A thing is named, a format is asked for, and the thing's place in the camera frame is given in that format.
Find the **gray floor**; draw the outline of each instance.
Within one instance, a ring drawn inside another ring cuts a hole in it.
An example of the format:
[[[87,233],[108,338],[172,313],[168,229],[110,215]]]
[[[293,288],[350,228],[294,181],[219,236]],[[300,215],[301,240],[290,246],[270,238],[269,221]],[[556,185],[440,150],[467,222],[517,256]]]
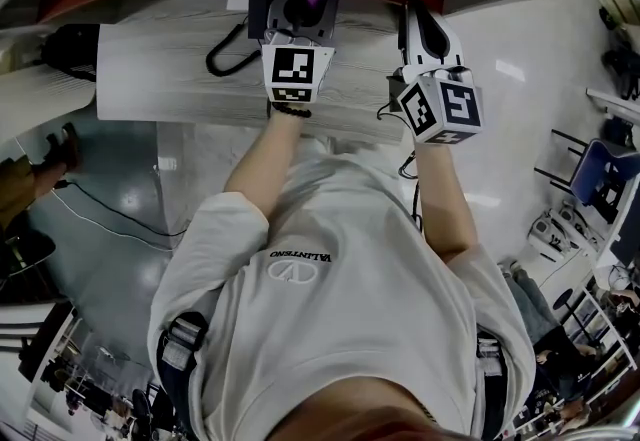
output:
[[[157,174],[156,124],[98,121],[91,105],[20,136],[32,161],[39,163],[46,153],[46,135],[59,134],[68,121],[78,131],[83,156],[81,169],[69,179],[113,208],[166,232]],[[20,155],[14,141],[0,147],[0,159]],[[168,244],[165,238],[106,211],[75,187],[58,194],[79,214],[115,231]],[[145,346],[149,308],[171,254],[75,217],[52,194],[32,205],[29,216],[34,227],[55,242],[56,251],[49,260],[53,279],[88,326],[99,333],[100,344],[149,366]]]

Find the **blue chair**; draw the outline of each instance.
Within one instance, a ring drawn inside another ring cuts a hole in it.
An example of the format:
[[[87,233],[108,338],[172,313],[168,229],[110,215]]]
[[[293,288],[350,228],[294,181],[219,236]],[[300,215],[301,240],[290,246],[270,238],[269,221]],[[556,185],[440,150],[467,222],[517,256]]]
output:
[[[585,148],[582,152],[567,148],[580,161],[569,181],[537,167],[534,171],[551,178],[551,185],[575,196],[582,204],[593,206],[609,224],[613,223],[625,183],[640,173],[640,153],[601,139],[587,144],[558,130],[551,133]],[[615,196],[608,200],[611,192]]]

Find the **white t-shirt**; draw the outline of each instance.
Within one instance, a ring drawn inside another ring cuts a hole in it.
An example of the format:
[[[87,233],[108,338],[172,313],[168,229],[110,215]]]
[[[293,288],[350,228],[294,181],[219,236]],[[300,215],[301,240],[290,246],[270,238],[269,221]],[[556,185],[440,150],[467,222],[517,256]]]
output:
[[[478,325],[503,345],[505,424],[524,404],[535,359],[499,268],[481,246],[445,265],[397,180],[363,164],[321,156],[292,168],[271,226],[239,193],[195,214],[154,298],[148,342],[155,366],[161,330],[221,288],[191,381],[199,438],[262,441],[313,393],[363,376],[403,386],[441,427],[479,437]]]

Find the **hand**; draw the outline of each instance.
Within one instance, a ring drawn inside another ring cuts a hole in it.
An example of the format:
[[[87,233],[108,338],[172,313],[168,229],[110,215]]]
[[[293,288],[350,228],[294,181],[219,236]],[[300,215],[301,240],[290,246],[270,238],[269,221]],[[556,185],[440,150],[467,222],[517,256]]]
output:
[[[549,354],[551,354],[550,350],[543,350],[536,356],[536,361],[541,365],[545,364],[547,362],[547,357],[549,356]]]

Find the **bracelet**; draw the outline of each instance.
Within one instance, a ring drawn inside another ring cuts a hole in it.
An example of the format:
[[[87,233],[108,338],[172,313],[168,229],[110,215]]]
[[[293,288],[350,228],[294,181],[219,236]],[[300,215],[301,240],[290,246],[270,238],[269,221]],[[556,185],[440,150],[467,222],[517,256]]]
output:
[[[290,116],[302,117],[304,119],[309,119],[311,117],[310,110],[292,109],[288,107],[286,103],[269,102],[269,107],[273,107],[274,110],[282,112],[283,114],[289,114]]]

